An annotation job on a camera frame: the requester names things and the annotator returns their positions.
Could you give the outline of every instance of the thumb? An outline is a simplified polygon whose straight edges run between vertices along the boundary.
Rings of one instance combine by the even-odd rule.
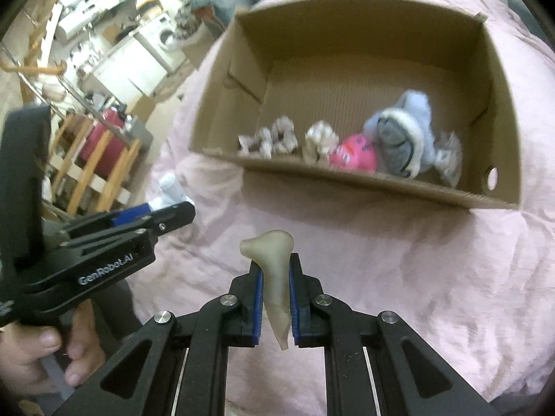
[[[57,351],[62,337],[54,327],[24,326],[14,322],[5,327],[3,343],[13,363],[27,365]]]

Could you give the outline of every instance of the floor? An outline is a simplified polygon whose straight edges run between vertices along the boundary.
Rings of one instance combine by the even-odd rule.
[[[165,142],[168,132],[171,129],[173,117],[176,114],[176,110],[180,104],[178,96],[182,93],[184,83],[179,84],[179,80],[184,79],[184,77],[187,76],[187,74],[191,71],[192,68],[188,68],[186,70],[183,70],[179,77],[176,77],[171,89],[166,89],[164,92],[165,95],[163,96],[163,98],[165,98],[165,101],[162,101],[156,105],[154,112],[152,113],[146,124],[146,128],[154,136],[154,141],[148,153],[148,156],[146,156],[146,158],[144,158],[143,161],[140,163],[138,169],[133,174],[131,184],[128,185],[128,189],[131,191],[130,205],[138,205],[145,201],[145,190],[148,187],[150,181],[150,169],[152,167],[152,164],[154,164],[154,162],[158,158],[160,147],[162,147],[162,144]]]

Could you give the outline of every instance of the pink rubber toy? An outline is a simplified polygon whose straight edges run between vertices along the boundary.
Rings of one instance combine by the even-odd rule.
[[[361,134],[348,137],[330,155],[330,164],[345,169],[376,171],[376,154]]]

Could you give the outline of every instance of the beige rubber toy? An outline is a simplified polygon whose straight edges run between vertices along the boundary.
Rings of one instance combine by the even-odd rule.
[[[291,329],[289,258],[295,242],[287,231],[272,230],[241,242],[239,250],[264,274],[264,307],[281,350],[288,349]]]

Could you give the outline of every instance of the metal screw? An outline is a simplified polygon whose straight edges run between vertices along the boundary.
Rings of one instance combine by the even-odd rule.
[[[171,319],[170,311],[160,311],[158,314],[154,316],[154,320],[159,324],[165,324],[170,319]]]
[[[398,320],[399,320],[399,316],[394,311],[388,310],[382,313],[382,321],[384,321],[386,324],[394,324]]]
[[[220,303],[226,307],[232,307],[235,303],[237,303],[237,297],[233,294],[226,294],[220,299]]]
[[[316,296],[316,298],[314,299],[316,301],[316,303],[318,305],[322,305],[323,307],[327,307],[329,304],[331,304],[331,302],[334,301],[334,298],[331,296],[328,296],[327,294],[320,294],[319,296]]]

